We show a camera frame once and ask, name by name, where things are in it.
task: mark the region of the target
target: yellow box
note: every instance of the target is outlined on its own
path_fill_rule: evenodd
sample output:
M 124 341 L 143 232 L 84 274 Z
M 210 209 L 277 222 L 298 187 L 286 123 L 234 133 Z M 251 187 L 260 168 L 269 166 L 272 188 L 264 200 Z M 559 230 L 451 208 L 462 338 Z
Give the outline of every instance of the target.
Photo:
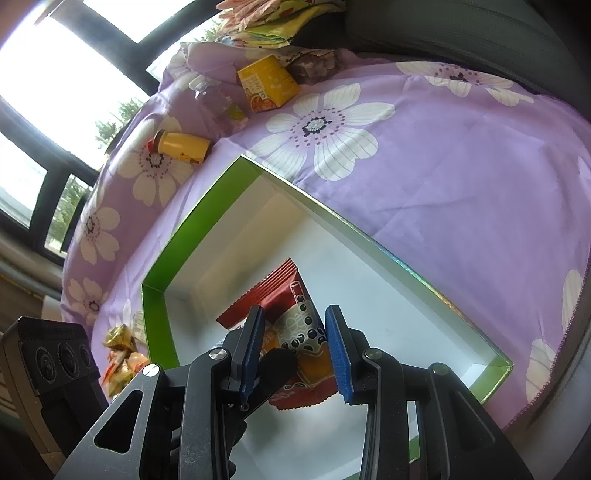
M 238 77 L 253 112 L 283 106 L 301 90 L 274 55 L 238 70 Z

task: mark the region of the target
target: window frame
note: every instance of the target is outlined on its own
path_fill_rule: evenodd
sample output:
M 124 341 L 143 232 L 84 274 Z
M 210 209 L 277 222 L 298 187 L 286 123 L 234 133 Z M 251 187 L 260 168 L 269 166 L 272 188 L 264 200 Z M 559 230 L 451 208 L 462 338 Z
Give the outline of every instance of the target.
M 121 73 L 151 96 L 159 81 L 147 68 L 158 56 L 196 26 L 219 10 L 217 0 L 194 0 L 165 20 L 141 41 L 134 42 L 123 31 L 87 6 L 82 0 L 64 0 L 51 17 L 68 28 Z M 107 152 L 123 136 L 125 125 L 113 139 Z M 58 265 L 64 258 L 45 248 L 51 221 L 70 175 L 93 187 L 99 172 L 41 133 L 0 96 L 0 132 L 46 170 L 29 227 L 0 210 L 0 229 Z

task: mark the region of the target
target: floral tablecloth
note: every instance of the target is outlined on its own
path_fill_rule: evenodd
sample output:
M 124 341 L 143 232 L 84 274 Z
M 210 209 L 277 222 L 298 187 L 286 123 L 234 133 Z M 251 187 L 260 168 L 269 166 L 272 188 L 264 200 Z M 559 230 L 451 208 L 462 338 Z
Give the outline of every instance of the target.
M 181 45 L 85 208 L 64 266 L 64 318 L 87 326 L 104 370 L 106 329 L 141 309 L 139 286 L 170 235 L 247 153 L 410 265 L 515 362 L 487 403 L 507 425 L 549 380 L 586 274 L 591 126 L 500 77 L 344 52 L 346 70 L 252 115 L 203 165 L 149 154 L 160 128 L 211 137 L 188 88 L 196 72 L 247 111 L 236 70 L 262 54 Z

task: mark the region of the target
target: open cardboard box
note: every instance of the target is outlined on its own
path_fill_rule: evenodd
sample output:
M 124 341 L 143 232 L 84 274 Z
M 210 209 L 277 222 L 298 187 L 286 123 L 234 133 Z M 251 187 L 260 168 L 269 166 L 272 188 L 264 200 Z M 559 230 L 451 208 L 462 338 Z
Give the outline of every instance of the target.
M 150 358 L 189 364 L 223 340 L 215 319 L 287 257 L 321 318 L 338 304 L 351 328 L 401 363 L 450 366 L 484 402 L 512 362 L 407 265 L 339 215 L 238 158 L 185 219 L 142 285 Z M 314 407 L 266 404 L 233 448 L 235 479 L 341 480 L 359 472 L 366 407 L 333 395 Z M 418 457 L 409 405 L 411 459 Z

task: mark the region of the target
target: silver bolt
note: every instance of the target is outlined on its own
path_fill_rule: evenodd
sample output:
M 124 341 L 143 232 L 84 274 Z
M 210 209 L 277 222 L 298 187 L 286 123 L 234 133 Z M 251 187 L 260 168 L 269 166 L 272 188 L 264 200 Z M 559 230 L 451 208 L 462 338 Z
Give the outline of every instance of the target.
M 382 358 L 383 354 L 384 352 L 382 352 L 379 348 L 368 348 L 364 353 L 366 358 L 369 358 L 370 360 L 379 360 Z
M 146 377 L 153 377 L 154 375 L 156 375 L 158 372 L 160 372 L 160 367 L 158 365 L 154 365 L 154 364 L 149 364 L 146 365 L 144 367 L 144 369 L 142 370 L 142 373 L 146 376 Z
M 449 367 L 445 364 L 433 364 L 431 369 L 433 370 L 433 373 L 441 375 L 442 377 L 449 373 Z
M 226 352 L 223 348 L 214 348 L 211 352 L 209 352 L 209 358 L 212 360 L 222 360 L 226 358 L 228 352 Z

